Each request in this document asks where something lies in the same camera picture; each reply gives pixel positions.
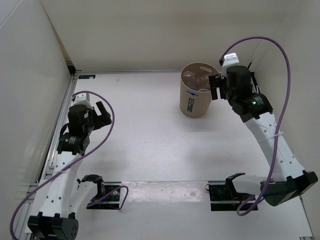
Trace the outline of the clear bottle with blue label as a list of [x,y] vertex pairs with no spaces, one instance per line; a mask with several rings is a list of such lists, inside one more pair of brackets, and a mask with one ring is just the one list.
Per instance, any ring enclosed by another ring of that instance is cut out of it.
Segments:
[[209,74],[196,76],[193,71],[182,73],[182,82],[190,89],[198,92],[208,92],[210,90]]

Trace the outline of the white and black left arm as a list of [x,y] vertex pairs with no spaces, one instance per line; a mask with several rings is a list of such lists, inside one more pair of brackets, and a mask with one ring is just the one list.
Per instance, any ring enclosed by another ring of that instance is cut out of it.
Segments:
[[93,131],[111,125],[111,115],[101,101],[93,107],[88,100],[75,100],[68,110],[68,123],[59,134],[52,180],[37,215],[27,226],[37,240],[74,240],[79,222],[71,207],[72,191]]

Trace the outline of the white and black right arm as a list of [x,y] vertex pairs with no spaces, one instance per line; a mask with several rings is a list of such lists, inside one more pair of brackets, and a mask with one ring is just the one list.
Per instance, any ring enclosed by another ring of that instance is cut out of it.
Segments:
[[266,177],[242,172],[227,177],[224,185],[227,198],[236,200],[241,195],[261,195],[275,207],[301,196],[318,182],[316,173],[305,170],[282,133],[276,130],[280,122],[267,97],[253,91],[251,72],[245,66],[228,67],[225,77],[212,75],[208,80],[212,99],[221,97],[228,101],[252,132],[272,170],[270,182]]

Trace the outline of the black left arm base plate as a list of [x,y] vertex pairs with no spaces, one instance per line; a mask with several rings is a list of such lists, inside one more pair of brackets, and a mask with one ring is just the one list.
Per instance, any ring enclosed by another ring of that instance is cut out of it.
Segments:
[[93,206],[86,207],[87,210],[116,210],[120,207],[121,189],[114,191],[120,186],[120,182],[105,182],[104,191],[105,194],[111,192],[111,195],[107,197],[106,200],[95,204]]

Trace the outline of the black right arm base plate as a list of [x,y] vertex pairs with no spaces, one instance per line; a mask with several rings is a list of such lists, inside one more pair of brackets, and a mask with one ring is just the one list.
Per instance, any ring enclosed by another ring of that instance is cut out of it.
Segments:
[[225,184],[222,182],[208,182],[204,185],[204,189],[209,193],[212,212],[236,212],[239,205],[251,197],[247,193],[228,195]]

